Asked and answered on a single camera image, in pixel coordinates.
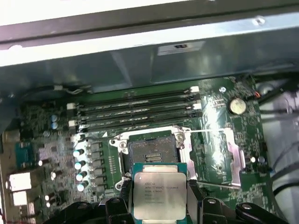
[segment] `motherboard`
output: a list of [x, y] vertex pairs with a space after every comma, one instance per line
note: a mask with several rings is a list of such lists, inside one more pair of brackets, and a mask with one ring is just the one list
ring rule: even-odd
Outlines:
[[274, 212], [254, 88], [226, 77], [24, 103], [10, 219], [38, 224], [118, 196], [138, 162], [186, 163], [206, 196]]

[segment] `blue capacitor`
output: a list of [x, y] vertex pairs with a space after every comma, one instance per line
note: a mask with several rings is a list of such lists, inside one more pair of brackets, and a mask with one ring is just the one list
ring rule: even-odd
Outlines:
[[52, 129], [57, 129], [58, 128], [58, 123], [57, 122], [53, 122], [52, 124], [51, 124], [51, 128]]
[[53, 114], [53, 115], [51, 116], [51, 121], [52, 121], [52, 122], [56, 122], [57, 120], [58, 120], [58, 116], [55, 115], [55, 114]]

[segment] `metal frame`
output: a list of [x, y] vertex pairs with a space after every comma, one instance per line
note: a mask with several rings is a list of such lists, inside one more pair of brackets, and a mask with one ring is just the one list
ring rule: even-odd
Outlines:
[[0, 50], [278, 14], [295, 6], [298, 0], [192, 0], [6, 25], [0, 26]]

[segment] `label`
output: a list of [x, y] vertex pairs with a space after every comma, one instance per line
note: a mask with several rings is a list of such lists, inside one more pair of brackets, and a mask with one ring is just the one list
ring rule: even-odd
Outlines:
[[141, 220], [181, 220], [186, 216], [186, 175], [137, 173], [134, 180], [134, 217]]
[[197, 51], [203, 47], [204, 43], [205, 41], [197, 41], [161, 46], [158, 48], [158, 56]]

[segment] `white label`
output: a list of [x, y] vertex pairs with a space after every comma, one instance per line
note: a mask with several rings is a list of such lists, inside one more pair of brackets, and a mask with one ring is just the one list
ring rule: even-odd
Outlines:
[[178, 43], [175, 45], [161, 46], [158, 48], [158, 56], [197, 51], [202, 48], [204, 43], [205, 41], [197, 41], [191, 43]]

